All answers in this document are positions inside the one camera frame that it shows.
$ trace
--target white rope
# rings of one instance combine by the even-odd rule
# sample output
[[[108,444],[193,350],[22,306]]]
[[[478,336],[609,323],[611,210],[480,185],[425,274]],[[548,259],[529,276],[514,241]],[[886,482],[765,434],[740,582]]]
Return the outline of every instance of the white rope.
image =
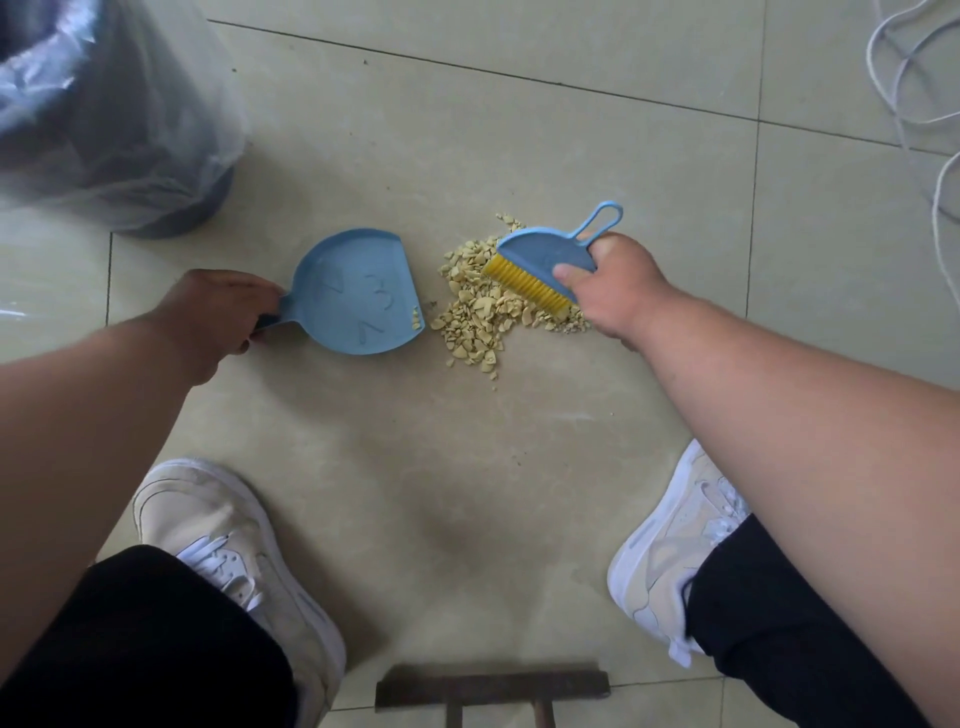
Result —
[[[953,169],[954,165],[958,160],[960,160],[960,153],[957,153],[951,157],[946,164],[941,168],[940,174],[937,176],[937,183],[933,189],[932,195],[928,193],[923,185],[923,182],[920,180],[920,173],[916,169],[913,163],[913,158],[910,156],[911,147],[906,138],[906,127],[930,127],[944,122],[949,121],[950,119],[955,119],[960,117],[960,110],[954,111],[952,113],[943,114],[940,116],[935,116],[930,119],[918,119],[911,118],[908,116],[903,116],[900,113],[900,87],[903,83],[903,77],[906,74],[907,69],[911,65],[915,65],[917,62],[917,55],[923,51],[923,49],[928,46],[933,40],[941,36],[947,30],[951,30],[957,26],[960,26],[960,17],[954,18],[953,20],[943,23],[942,25],[937,26],[932,31],[927,33],[919,42],[914,45],[909,51],[904,51],[900,46],[890,37],[890,32],[897,28],[900,25],[909,23],[913,20],[916,20],[921,15],[924,14],[929,8],[936,5],[939,0],[921,0],[919,3],[914,5],[911,8],[906,10],[895,12],[889,17],[883,16],[883,8],[880,6],[879,0],[874,0],[874,12],[876,13],[876,20],[879,25],[874,30],[873,34],[870,36],[870,41],[867,43],[867,72],[870,74],[870,81],[874,85],[876,93],[883,100],[883,103],[886,105],[887,109],[893,114],[894,117],[894,126],[897,129],[897,138],[900,141],[900,147],[907,154],[907,157],[910,160],[910,166],[913,171],[914,176],[918,180],[918,184],[921,189],[924,191],[924,196],[930,201],[931,211],[930,211],[930,222],[933,231],[933,248],[937,257],[937,267],[940,270],[940,274],[944,277],[944,280],[947,282],[947,288],[949,289],[950,295],[953,297],[953,302],[956,304],[957,309],[960,310],[960,289],[958,289],[956,282],[953,279],[953,276],[950,274],[947,264],[944,261],[944,252],[943,245],[941,243],[940,235],[940,216],[941,214],[946,215],[950,220],[960,223],[960,217],[950,213],[947,210],[942,208],[942,199],[944,192],[944,181],[947,178],[950,170]],[[892,87],[888,91],[882,81],[879,78],[879,75],[876,72],[876,47],[878,43],[884,40],[891,47],[893,47],[902,61],[900,66],[897,69],[897,74],[894,77]]]

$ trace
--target blue dustpan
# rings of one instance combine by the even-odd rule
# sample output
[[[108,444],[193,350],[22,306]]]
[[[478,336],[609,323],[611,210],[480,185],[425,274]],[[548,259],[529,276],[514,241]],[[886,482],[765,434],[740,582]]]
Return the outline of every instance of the blue dustpan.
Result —
[[[335,352],[382,353],[415,339],[425,323],[400,238],[359,229],[317,243],[297,266],[279,316],[261,317],[256,330],[291,321]]]
[[[613,219],[586,240],[578,240],[577,236],[586,230],[605,209],[612,209],[615,212]],[[558,231],[553,228],[527,228],[507,235],[496,246],[496,251],[498,255],[502,255],[526,273],[542,280],[555,291],[575,302],[577,299],[573,292],[553,277],[554,266],[558,263],[569,263],[591,273],[596,271],[596,264],[588,248],[598,237],[622,219],[623,207],[607,201],[600,203],[587,221],[573,232]]]

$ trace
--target trash can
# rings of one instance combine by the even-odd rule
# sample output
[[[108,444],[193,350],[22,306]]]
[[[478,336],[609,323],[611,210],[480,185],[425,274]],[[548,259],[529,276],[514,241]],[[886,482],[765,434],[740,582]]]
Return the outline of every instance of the trash can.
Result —
[[[0,209],[183,234],[229,194],[247,131],[193,0],[0,0]]]

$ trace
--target shoe sole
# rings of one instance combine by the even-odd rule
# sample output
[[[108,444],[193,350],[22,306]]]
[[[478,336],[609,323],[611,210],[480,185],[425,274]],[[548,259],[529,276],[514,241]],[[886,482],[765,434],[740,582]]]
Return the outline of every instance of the shoe sole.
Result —
[[[321,642],[324,643],[326,652],[333,659],[335,667],[337,668],[337,674],[342,682],[347,672],[347,645],[344,643],[344,637],[340,634],[340,630],[337,629],[337,625],[333,619],[330,618],[330,615],[310,596],[287,568],[287,564],[283,560],[283,555],[280,553],[280,546],[276,542],[274,527],[270,523],[267,512],[263,509],[263,506],[260,505],[260,501],[257,500],[252,488],[247,485],[239,475],[206,460],[194,460],[192,458],[180,458],[160,463],[147,473],[147,478],[150,478],[156,470],[168,466],[182,466],[202,471],[226,485],[233,493],[250,506],[257,523],[260,525],[260,530],[263,532],[267,555],[270,556],[271,561],[274,562],[274,567],[276,568],[277,575],[280,577],[280,581],[290,590],[291,594],[303,599],[303,601],[307,602],[310,608],[316,612],[316,614],[311,614],[310,609],[300,610],[303,613],[303,618],[314,628]]]
[[[686,446],[686,450],[684,450],[684,454],[681,455],[680,462],[677,464],[677,469],[674,471],[673,477],[670,478],[666,493],[663,494],[657,508],[620,547],[607,570],[607,589],[610,590],[610,596],[613,597],[616,606],[623,610],[630,619],[633,619],[634,615],[627,608],[627,588],[630,586],[630,581],[643,559],[643,554],[647,552],[650,544],[657,538],[663,521],[680,505],[680,501],[686,492],[687,481],[690,479],[694,456],[699,450],[700,443],[696,440]]]

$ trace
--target hand brush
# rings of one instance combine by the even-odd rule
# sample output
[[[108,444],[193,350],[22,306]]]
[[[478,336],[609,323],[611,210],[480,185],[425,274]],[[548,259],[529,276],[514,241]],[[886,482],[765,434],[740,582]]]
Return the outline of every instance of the hand brush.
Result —
[[[587,239],[578,240],[577,236],[607,208],[616,212],[613,219]],[[484,266],[483,273],[550,315],[565,318],[564,313],[572,303],[577,303],[577,299],[570,289],[553,277],[554,266],[569,263],[595,271],[597,267],[588,248],[622,219],[623,207],[605,202],[574,232],[551,228],[528,228],[514,232],[496,246],[496,255]]]

